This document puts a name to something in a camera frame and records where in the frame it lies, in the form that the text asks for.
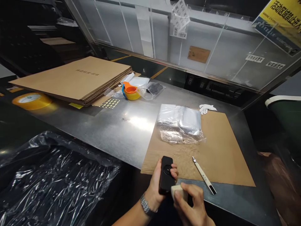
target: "brown card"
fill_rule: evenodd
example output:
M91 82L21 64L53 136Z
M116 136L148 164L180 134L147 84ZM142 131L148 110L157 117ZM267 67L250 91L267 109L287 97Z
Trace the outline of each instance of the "brown card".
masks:
M201 63L206 63L210 55L210 50L198 48L195 46L190 46L188 59L198 61Z
M141 173L152 174L158 159L165 155L178 165L179 178L203 180L194 156L210 182L255 187L227 116L209 111L201 117L201 124L206 142L199 144L169 144L161 140L155 126Z

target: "stack of cardboard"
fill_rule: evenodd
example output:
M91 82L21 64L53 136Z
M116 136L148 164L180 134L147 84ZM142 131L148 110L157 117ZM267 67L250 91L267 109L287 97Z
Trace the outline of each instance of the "stack of cardboard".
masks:
M131 66L90 56L10 83L68 102L89 106L101 98L107 88L113 89L118 86L131 72Z

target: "yellow floor line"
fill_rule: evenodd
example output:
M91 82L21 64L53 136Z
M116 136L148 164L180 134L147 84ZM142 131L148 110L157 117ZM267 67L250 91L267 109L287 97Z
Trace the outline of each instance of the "yellow floor line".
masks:
M166 66L165 68L159 70L156 74L154 74L151 78L157 77L159 74L161 74L163 71L165 71L168 67Z
M123 57L120 57L120 58L117 58L117 59L114 59L114 60L111 60L111 61L115 62L115 61L118 61L118 60L121 60L121 59L124 59L124 58L127 58L127 57L131 57L131 55L123 56Z

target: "black garbage bag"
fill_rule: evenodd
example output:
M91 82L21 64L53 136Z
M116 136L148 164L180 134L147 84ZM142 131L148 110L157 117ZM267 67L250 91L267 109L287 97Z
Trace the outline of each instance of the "black garbage bag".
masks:
M44 132L2 162L1 177L12 179L0 193L0 226L84 225L120 167L115 158Z

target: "white glove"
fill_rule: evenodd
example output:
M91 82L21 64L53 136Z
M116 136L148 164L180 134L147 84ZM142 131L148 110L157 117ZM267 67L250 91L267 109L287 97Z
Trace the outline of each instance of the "white glove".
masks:
M200 105L201 115L207 114L208 110L217 111L217 109L213 107L213 105Z

